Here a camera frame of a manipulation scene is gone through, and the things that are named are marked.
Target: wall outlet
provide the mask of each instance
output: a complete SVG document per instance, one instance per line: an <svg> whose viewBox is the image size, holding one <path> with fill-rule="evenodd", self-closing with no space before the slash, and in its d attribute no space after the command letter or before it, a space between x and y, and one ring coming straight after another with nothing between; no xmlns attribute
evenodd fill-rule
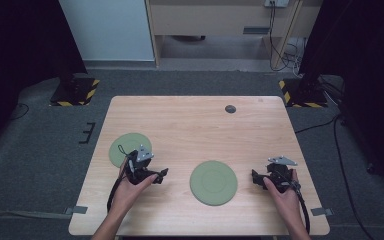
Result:
<svg viewBox="0 0 384 240"><path fill-rule="evenodd" d="M264 6L273 7L273 4L271 2L274 2L274 5L278 8L285 8L288 6L289 0L266 0Z"/></svg>

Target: black curtain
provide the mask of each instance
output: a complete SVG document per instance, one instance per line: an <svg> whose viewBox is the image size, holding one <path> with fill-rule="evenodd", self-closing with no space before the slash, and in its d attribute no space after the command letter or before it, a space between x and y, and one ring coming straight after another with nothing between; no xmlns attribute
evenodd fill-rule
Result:
<svg viewBox="0 0 384 240"><path fill-rule="evenodd" d="M376 171L384 173L384 1L325 0L301 73L341 76L342 113Z"/></svg>
<svg viewBox="0 0 384 240"><path fill-rule="evenodd" d="M0 130L23 88L73 73L87 72L59 2L0 0Z"/></svg>

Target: gray carpet floor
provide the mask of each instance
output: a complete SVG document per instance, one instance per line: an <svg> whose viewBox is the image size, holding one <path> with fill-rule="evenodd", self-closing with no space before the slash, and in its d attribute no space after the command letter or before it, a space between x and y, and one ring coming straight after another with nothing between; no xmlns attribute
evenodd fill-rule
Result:
<svg viewBox="0 0 384 240"><path fill-rule="evenodd" d="M58 85L50 79L25 89L0 134L0 211L63 213L76 205L111 98L117 95L282 96L278 82L291 73L93 70L101 80L88 106L51 107ZM327 108L288 108L295 130L326 123L339 113ZM88 144L83 133L96 127ZM337 125L345 173L356 211L374 239L384 239L384 176L366 172L366 159L346 126ZM334 141L333 124L297 134L331 231L314 239L367 239L351 209ZM81 239L69 220L0 217L0 239Z"/></svg>

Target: yellow and black hazard tape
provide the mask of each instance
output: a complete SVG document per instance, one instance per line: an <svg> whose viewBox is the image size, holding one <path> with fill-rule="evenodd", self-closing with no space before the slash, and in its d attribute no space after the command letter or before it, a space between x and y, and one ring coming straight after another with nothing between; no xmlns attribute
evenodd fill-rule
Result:
<svg viewBox="0 0 384 240"><path fill-rule="evenodd" d="M285 87L285 82L280 81L279 85L280 85L280 88L282 89L282 93L285 98L285 103L287 107L314 107L314 108L327 107L327 104L325 103L312 103L312 102L294 103L291 99L290 93Z"/></svg>
<svg viewBox="0 0 384 240"><path fill-rule="evenodd" d="M51 105L62 106L62 107L88 105L92 100L93 95L95 94L96 88L98 87L98 83L99 83L99 80L94 79L94 81L92 82L92 85L87 91L87 95L81 101L57 101L57 102L51 103Z"/></svg>

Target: green disc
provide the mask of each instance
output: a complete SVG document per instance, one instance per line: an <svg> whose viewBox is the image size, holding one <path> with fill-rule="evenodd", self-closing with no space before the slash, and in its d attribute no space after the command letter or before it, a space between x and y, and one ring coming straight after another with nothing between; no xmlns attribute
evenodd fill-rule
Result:
<svg viewBox="0 0 384 240"><path fill-rule="evenodd" d="M190 186L193 195L200 202L220 206L235 196L238 180L229 166L212 160L199 164L193 170Z"/></svg>
<svg viewBox="0 0 384 240"><path fill-rule="evenodd" d="M125 155L120 151L121 147L119 148L119 146L122 146L126 154L129 154L131 151L138 149L141 144L152 152L151 141L140 133L127 133L117 138L111 145L109 151L112 164L120 167L124 161Z"/></svg>

